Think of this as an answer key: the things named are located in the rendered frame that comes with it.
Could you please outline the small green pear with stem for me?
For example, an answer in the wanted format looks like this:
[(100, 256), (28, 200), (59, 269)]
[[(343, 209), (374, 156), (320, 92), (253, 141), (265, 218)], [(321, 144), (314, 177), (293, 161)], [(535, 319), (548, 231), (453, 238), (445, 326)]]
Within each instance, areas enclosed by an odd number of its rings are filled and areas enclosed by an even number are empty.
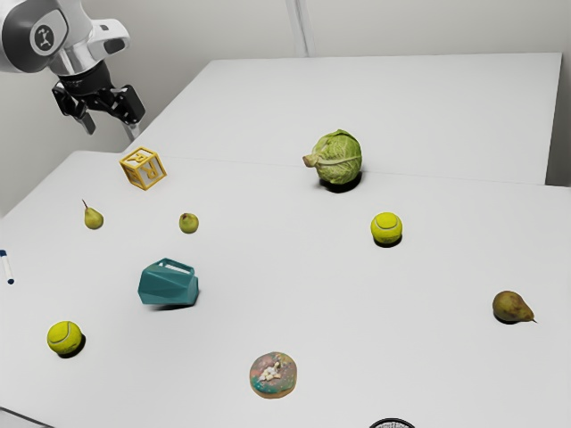
[(99, 229), (103, 226), (103, 215), (97, 210), (89, 207), (85, 201), (82, 201), (84, 209), (84, 224), (91, 230)]

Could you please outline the brown pear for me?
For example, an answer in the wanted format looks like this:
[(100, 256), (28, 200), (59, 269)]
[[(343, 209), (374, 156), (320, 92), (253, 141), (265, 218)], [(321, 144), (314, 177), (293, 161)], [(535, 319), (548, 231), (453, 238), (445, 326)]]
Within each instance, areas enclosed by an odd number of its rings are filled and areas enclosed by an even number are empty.
[(492, 301), (492, 312), (505, 323), (534, 322), (534, 313), (516, 292), (502, 291)]

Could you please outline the yellow tennis ball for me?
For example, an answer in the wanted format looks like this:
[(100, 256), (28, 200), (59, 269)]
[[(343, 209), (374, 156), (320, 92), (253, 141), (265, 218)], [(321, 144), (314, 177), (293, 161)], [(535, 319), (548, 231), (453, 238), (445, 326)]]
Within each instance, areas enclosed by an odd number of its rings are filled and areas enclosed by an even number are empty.
[(373, 239), (378, 243), (392, 244), (402, 236), (402, 222), (392, 212), (381, 212), (371, 220), (370, 231)]
[(46, 336), (48, 347), (59, 356), (69, 355), (79, 349), (83, 341), (80, 328), (71, 321), (52, 325)]

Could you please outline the teal faceted mug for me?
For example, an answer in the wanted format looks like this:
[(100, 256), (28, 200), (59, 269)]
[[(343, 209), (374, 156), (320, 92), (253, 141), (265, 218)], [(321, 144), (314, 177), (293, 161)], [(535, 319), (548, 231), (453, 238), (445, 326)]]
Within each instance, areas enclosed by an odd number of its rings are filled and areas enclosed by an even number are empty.
[(164, 258), (142, 271), (137, 293), (146, 305), (194, 306), (199, 295), (198, 277), (192, 267)]

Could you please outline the black round object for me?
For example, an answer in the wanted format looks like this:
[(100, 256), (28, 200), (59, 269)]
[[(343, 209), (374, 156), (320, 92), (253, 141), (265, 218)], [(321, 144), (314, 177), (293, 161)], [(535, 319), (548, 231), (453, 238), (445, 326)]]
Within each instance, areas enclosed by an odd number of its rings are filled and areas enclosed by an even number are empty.
[(387, 417), (375, 421), (369, 428), (416, 428), (410, 422), (397, 417)]

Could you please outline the green cabbage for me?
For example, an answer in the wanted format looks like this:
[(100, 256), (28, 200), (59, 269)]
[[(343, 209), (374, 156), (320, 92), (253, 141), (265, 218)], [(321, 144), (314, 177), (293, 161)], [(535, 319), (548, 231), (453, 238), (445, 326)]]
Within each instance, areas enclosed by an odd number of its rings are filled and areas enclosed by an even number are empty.
[(338, 129), (322, 136), (302, 161), (307, 168), (314, 168), (321, 180), (332, 185), (345, 185), (360, 173), (360, 143), (347, 131)]

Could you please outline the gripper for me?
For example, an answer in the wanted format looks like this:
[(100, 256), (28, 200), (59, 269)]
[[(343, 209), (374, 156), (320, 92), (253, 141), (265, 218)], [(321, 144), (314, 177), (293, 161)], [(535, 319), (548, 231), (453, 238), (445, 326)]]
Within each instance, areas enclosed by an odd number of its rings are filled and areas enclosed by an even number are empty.
[(90, 136), (96, 125), (88, 110), (104, 111), (120, 120), (131, 143), (140, 135), (138, 123), (145, 107), (131, 85), (116, 88), (112, 84), (105, 62), (74, 76), (60, 76), (52, 94), (62, 114), (74, 118)]

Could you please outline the yellow letter block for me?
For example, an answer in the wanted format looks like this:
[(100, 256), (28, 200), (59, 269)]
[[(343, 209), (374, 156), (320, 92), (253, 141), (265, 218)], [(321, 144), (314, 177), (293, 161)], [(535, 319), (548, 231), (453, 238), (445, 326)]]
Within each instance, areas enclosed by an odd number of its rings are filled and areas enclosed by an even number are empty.
[(157, 152), (140, 146), (120, 159), (130, 184), (147, 191), (167, 176)]

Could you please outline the white marker with blue caps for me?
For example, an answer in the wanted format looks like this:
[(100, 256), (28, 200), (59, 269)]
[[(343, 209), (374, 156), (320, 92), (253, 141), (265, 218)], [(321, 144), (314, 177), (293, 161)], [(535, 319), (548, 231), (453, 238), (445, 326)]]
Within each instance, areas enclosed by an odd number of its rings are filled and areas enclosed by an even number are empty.
[(12, 268), (6, 250), (0, 249), (0, 261), (2, 262), (4, 268), (7, 283), (9, 285), (14, 285), (15, 279), (13, 276)]

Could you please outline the frosted donut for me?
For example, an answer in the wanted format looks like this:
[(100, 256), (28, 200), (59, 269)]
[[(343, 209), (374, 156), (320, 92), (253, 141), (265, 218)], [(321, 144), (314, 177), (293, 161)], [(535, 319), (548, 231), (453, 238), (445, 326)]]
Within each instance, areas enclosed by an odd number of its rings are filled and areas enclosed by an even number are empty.
[(295, 361), (283, 352), (273, 351), (253, 361), (249, 373), (250, 386), (264, 399), (279, 399), (294, 390), (297, 375)]

